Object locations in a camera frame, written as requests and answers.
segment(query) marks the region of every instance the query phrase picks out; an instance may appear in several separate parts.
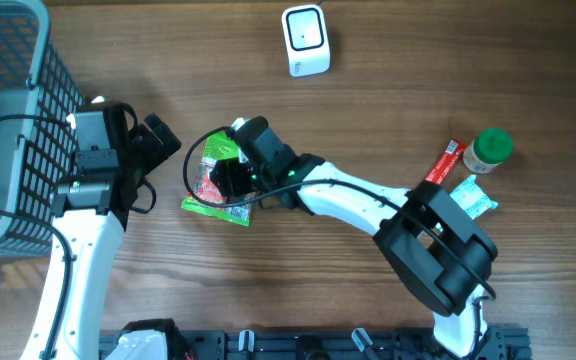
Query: wood grain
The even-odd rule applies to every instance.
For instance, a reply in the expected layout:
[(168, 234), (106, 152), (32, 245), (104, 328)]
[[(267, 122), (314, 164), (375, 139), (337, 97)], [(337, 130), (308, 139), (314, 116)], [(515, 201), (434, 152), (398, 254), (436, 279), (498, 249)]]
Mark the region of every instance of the wood grain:
[[(262, 114), (297, 152), (413, 187), (451, 137), (506, 129), (516, 152), (478, 182), (500, 256), (491, 323), (528, 327), (536, 359), (576, 359), (576, 5), (326, 3), (330, 72), (288, 74), (292, 3), (53, 7), (53, 40), (86, 94), (156, 111), (184, 142)], [(431, 326), (371, 239), (299, 212), (244, 228), (179, 209), (183, 153), (132, 215), (103, 329), (173, 317), (187, 329)], [(459, 165), (451, 189), (467, 176)], [(147, 193), (142, 194), (144, 204)], [(47, 260), (0, 259), (0, 359), (17, 358)]]

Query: white sensor box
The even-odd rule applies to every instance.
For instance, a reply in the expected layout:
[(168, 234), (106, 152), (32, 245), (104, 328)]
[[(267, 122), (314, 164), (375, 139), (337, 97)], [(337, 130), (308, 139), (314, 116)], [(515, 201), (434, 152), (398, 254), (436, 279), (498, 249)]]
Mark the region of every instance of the white sensor box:
[(330, 67), (330, 46), (324, 12), (308, 4), (286, 9), (281, 16), (284, 27), (290, 75), (322, 73)]

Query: basket mesh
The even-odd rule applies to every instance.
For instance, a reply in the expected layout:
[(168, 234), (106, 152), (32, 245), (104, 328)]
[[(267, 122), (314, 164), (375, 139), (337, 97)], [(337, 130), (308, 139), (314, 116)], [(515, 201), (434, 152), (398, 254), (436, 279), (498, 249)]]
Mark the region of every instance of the basket mesh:
[[(0, 14), (0, 89), (25, 86), (32, 62), (40, 61), (33, 59), (37, 31), (37, 20), (28, 14)], [(39, 85), (32, 91), (37, 91), (34, 115), (65, 122), (66, 116), (83, 104), (77, 84), (50, 41)], [(26, 140), (16, 213), (50, 222), (50, 193), (70, 166), (70, 154), (77, 146), (74, 132), (35, 121), (31, 137)], [(0, 256), (40, 256), (50, 247), (48, 229), (15, 220), (0, 239)]]

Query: blue and white package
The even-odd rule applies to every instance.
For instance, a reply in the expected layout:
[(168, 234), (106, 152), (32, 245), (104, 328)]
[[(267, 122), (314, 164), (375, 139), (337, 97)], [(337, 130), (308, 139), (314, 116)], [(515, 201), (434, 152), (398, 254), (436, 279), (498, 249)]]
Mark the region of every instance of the blue and white package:
[[(450, 193), (450, 197), (462, 208), (471, 219), (476, 219), (488, 209), (496, 209), (499, 203), (493, 201), (475, 184), (477, 175), (470, 175)], [(443, 231), (440, 224), (437, 229)]]

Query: black cable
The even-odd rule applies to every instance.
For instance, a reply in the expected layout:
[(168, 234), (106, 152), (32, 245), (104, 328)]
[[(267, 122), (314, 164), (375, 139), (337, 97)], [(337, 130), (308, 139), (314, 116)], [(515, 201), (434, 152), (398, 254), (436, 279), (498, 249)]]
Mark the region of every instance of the black cable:
[(145, 185), (148, 188), (148, 190), (150, 190), (150, 194), (152, 195), (152, 200), (150, 200), (150, 207), (148, 209), (142, 209), (136, 206), (132, 206), (130, 210), (138, 214), (146, 215), (150, 212), (150, 210), (152, 210), (155, 207), (155, 204), (157, 203), (157, 190), (155, 190), (155, 187), (152, 186), (152, 184), (149, 183), (148, 180), (146, 180), (146, 177), (141, 179), (141, 181), (137, 184), (137, 189), (139, 189), (142, 185)]
[(216, 208), (228, 208), (228, 207), (234, 207), (234, 206), (248, 205), (248, 204), (263, 200), (265, 198), (281, 194), (281, 193), (286, 192), (288, 190), (298, 189), (302, 186), (307, 186), (307, 185), (332, 184), (332, 185), (344, 186), (344, 187), (359, 191), (360, 193), (363, 193), (365, 195), (368, 195), (371, 198), (381, 202), (382, 204), (387, 205), (387, 206), (391, 207), (392, 209), (400, 212), (410, 222), (415, 224), (422, 231), (424, 231), (426, 234), (428, 234), (434, 241), (436, 241), (448, 253), (448, 255), (450, 255), (453, 258), (453, 260), (457, 264), (459, 264), (464, 270), (466, 270), (466, 272), (468, 274), (470, 274), (470, 276), (473, 279), (475, 279), (475, 281), (477, 283), (479, 283), (479, 285), (481, 285), (486, 290), (486, 292), (488, 292), (488, 294), (490, 294), (490, 296), (493, 300), (497, 298), (497, 293), (495, 292), (495, 290), (490, 285), (488, 285), (488, 283), (485, 280), (483, 280), (479, 275), (477, 275), (477, 273), (472, 269), (472, 267), (470, 265), (466, 264), (460, 257), (458, 257), (457, 254), (455, 254), (448, 247), (448, 245), (446, 245), (446, 243), (443, 242), (443, 240), (441, 240), (441, 238), (439, 238), (439, 236), (437, 236), (437, 234), (435, 234), (434, 231), (430, 230), (428, 227), (426, 227), (424, 224), (422, 224), (421, 221), (417, 220), (417, 218), (405, 213), (401, 209), (401, 206), (393, 203), (388, 198), (386, 198), (384, 196), (380, 196), (378, 194), (375, 194), (374, 192), (367, 190), (361, 186), (358, 186), (358, 185), (355, 185), (355, 184), (352, 184), (349, 182), (345, 182), (345, 181), (335, 180), (335, 179), (319, 179), (319, 180), (301, 181), (298, 183), (286, 185), (284, 187), (281, 187), (281, 188), (278, 188), (275, 190), (271, 190), (267, 193), (264, 193), (262, 195), (254, 197), (252, 199), (248, 199), (248, 200), (244, 200), (244, 201), (240, 201), (240, 202), (236, 202), (236, 203), (217, 204), (217, 203), (211, 203), (209, 201), (205, 201), (205, 200), (201, 199), (197, 194), (195, 194), (192, 187), (190, 186), (190, 182), (188, 181), (188, 163), (190, 162), (190, 156), (192, 155), (192, 152), (197, 148), (197, 146), (199, 146), (199, 144), (201, 144), (204, 140), (206, 140), (207, 138), (209, 138), (210, 136), (212, 136), (218, 132), (227, 131), (229, 129), (230, 129), (229, 126), (221, 126), (221, 127), (218, 127), (212, 131), (209, 131), (207, 134), (203, 135), (197, 141), (195, 141), (194, 144), (192, 144), (190, 149), (188, 149), (188, 153), (186, 154), (186, 158), (184, 159), (184, 167), (183, 167), (184, 185), (186, 185), (186, 189), (188, 190), (188, 193), (190, 194), (190, 196), (192, 196), (200, 204), (203, 204), (206, 206), (211, 206), (211, 207), (216, 207)]
[(132, 116), (132, 128), (130, 130), (136, 131), (137, 127), (139, 127), (139, 121), (137, 121), (137, 113), (135, 113), (135, 109), (126, 103), (121, 103), (121, 109)]
[[(8, 121), (8, 120), (23, 120), (23, 119), (32, 119), (32, 120), (37, 120), (37, 121), (42, 121), (42, 122), (46, 122), (46, 123), (50, 123), (50, 124), (55, 124), (57, 126), (61, 126), (64, 128), (69, 128), (69, 124), (61, 122), (59, 120), (56, 119), (50, 119), (50, 118), (46, 118), (43, 116), (38, 116), (38, 115), (26, 115), (26, 114), (14, 114), (14, 115), (4, 115), (4, 116), (0, 116), (0, 122), (4, 122), (4, 121)], [(61, 244), (61, 247), (63, 248), (64, 251), (64, 280), (63, 280), (63, 285), (61, 286), (61, 292), (59, 293), (59, 301), (57, 302), (57, 309), (55, 310), (55, 317), (52, 321), (52, 326), (50, 327), (50, 333), (48, 334), (48, 341), (46, 342), (46, 348), (44, 349), (43, 352), (43, 356), (42, 359), (47, 360), (47, 359), (52, 359), (53, 356), (51, 355), (54, 349), (54, 343), (57, 337), (57, 331), (59, 331), (59, 326), (61, 325), (61, 321), (63, 318), (63, 312), (64, 312), (64, 306), (66, 305), (66, 299), (68, 297), (68, 292), (70, 290), (70, 274), (72, 272), (72, 251), (70, 249), (70, 244), (68, 244), (68, 241), (66, 240), (66, 237), (59, 231), (57, 230), (54, 226), (52, 226), (51, 224), (43, 221), (43, 220), (39, 220), (39, 219), (34, 219), (31, 217), (27, 217), (27, 216), (23, 216), (23, 215), (17, 215), (17, 214), (13, 214), (4, 210), (0, 209), (0, 216), (4, 216), (4, 217), (8, 217), (11, 218), (13, 220), (19, 220), (19, 221), (27, 221), (29, 223), (33, 223), (39, 226), (43, 226), (47, 229), (49, 229), (53, 235), (55, 235), (57, 237), (57, 239), (59, 240), (59, 243)]]
[(472, 302), (475, 311), (475, 335), (470, 353), (462, 357), (462, 360), (476, 360), (477, 355), (479, 355), (477, 351), (479, 348), (479, 338), (483, 335), (481, 333), (481, 303), (485, 300), (491, 300), (491, 298), (488, 296), (479, 296)]

